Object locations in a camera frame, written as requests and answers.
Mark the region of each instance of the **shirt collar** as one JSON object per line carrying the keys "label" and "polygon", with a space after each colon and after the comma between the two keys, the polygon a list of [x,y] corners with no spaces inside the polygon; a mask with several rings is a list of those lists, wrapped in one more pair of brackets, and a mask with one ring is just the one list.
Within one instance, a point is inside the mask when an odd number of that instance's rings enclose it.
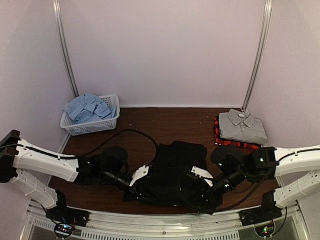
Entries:
{"label": "shirt collar", "polygon": [[227,113],[227,117],[234,125],[237,126],[243,122],[249,128],[252,126],[252,124],[254,124],[255,121],[255,118],[248,111],[241,112],[230,109],[230,111]]}

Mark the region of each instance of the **red and black checkered fabric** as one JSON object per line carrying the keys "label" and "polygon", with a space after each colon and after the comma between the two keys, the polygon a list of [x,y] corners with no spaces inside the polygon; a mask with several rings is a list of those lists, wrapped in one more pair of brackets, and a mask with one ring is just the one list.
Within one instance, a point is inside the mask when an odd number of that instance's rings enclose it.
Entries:
{"label": "red and black checkered fabric", "polygon": [[214,117],[214,140],[216,145],[235,145],[238,148],[244,148],[244,149],[259,149],[261,148],[261,145],[254,144],[254,143],[246,143],[246,142],[240,142],[240,141],[231,141],[231,140],[225,140],[220,138],[220,132],[219,132],[219,117]]}

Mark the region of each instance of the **basket rim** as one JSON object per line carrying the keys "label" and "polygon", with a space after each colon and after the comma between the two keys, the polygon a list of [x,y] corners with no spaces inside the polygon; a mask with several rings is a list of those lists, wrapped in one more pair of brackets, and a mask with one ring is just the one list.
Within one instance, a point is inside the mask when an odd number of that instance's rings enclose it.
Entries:
{"label": "basket rim", "polygon": [[119,98],[118,95],[116,94],[109,94],[109,95],[100,95],[98,96],[99,98],[106,98],[106,97],[111,97],[111,96],[115,96],[115,105],[116,105],[116,116],[113,118],[109,118],[109,119],[102,119],[99,121],[91,121],[91,122],[84,122],[84,123],[79,123],[79,124],[72,124],[72,125],[63,125],[63,122],[65,120],[65,118],[69,118],[68,114],[63,111],[62,116],[61,116],[61,120],[60,120],[60,127],[63,129],[67,129],[67,128],[73,128],[73,127],[81,127],[81,126],[87,126],[87,125],[91,125],[91,124],[97,124],[97,123],[103,123],[103,122],[111,122],[116,120],[117,118],[120,117],[120,104],[119,104]]}

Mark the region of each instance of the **folded clothing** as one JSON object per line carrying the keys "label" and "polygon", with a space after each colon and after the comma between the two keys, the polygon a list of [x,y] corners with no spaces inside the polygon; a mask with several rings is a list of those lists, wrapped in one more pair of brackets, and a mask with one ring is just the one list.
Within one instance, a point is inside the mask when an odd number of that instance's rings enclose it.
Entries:
{"label": "folded clothing", "polygon": [[246,143],[246,142],[240,142],[240,141],[231,141],[231,140],[225,140],[220,137],[219,132],[219,117],[214,117],[214,140],[216,145],[234,145],[238,148],[244,148],[244,149],[259,149],[261,145],[258,144],[252,144],[252,143]]}
{"label": "folded clothing", "polygon": [[112,119],[117,114],[117,106],[111,109],[97,95],[86,93],[74,98],[64,109],[75,124]]}
{"label": "folded clothing", "polygon": [[219,114],[220,137],[226,140],[263,145],[268,138],[260,119],[248,111],[230,109]]}

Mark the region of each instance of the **stack of folded clothes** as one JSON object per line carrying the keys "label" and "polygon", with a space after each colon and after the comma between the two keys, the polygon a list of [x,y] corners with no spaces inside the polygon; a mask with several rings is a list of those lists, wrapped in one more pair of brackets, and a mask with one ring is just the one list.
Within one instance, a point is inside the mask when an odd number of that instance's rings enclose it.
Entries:
{"label": "stack of folded clothes", "polygon": [[245,149],[258,149],[268,140],[261,120],[234,109],[214,118],[214,138],[216,145],[232,144]]}

